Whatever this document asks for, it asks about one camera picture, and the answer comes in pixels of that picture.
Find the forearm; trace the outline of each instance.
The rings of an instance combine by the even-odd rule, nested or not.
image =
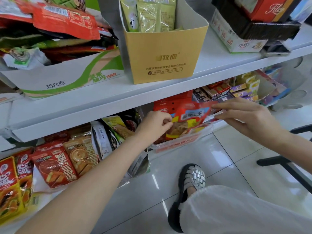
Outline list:
[[[312,174],[312,142],[290,132],[283,137],[272,150]]]
[[[90,233],[121,179],[145,147],[140,138],[128,138],[39,211],[17,234]]]

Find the black metal frame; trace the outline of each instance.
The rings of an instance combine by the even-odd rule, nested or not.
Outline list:
[[[293,134],[300,134],[300,133],[304,133],[307,131],[312,132],[312,124],[293,129],[290,132]],[[301,185],[303,185],[304,188],[306,188],[312,194],[312,181],[305,174],[303,174],[289,159],[283,156],[275,156],[275,157],[260,159],[257,161],[257,164],[262,167],[280,164]]]

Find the sandal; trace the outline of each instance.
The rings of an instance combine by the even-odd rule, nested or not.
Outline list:
[[[194,187],[196,190],[205,187],[206,178],[205,173],[201,167],[190,163],[182,168],[179,176],[179,197],[172,205],[168,213],[168,222],[170,227],[178,233],[184,233],[180,226],[180,210],[179,206],[188,198],[187,188]]]

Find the pant leg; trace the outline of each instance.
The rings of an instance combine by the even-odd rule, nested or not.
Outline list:
[[[312,233],[312,219],[225,186],[208,186],[182,206],[185,234]]]

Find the right hand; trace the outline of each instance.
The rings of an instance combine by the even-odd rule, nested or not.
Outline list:
[[[216,119],[224,120],[243,135],[269,149],[284,143],[291,135],[266,107],[244,98],[233,98],[212,107],[224,110],[215,116]]]
[[[173,123],[169,113],[150,111],[135,131],[135,135],[149,146],[169,130]]]

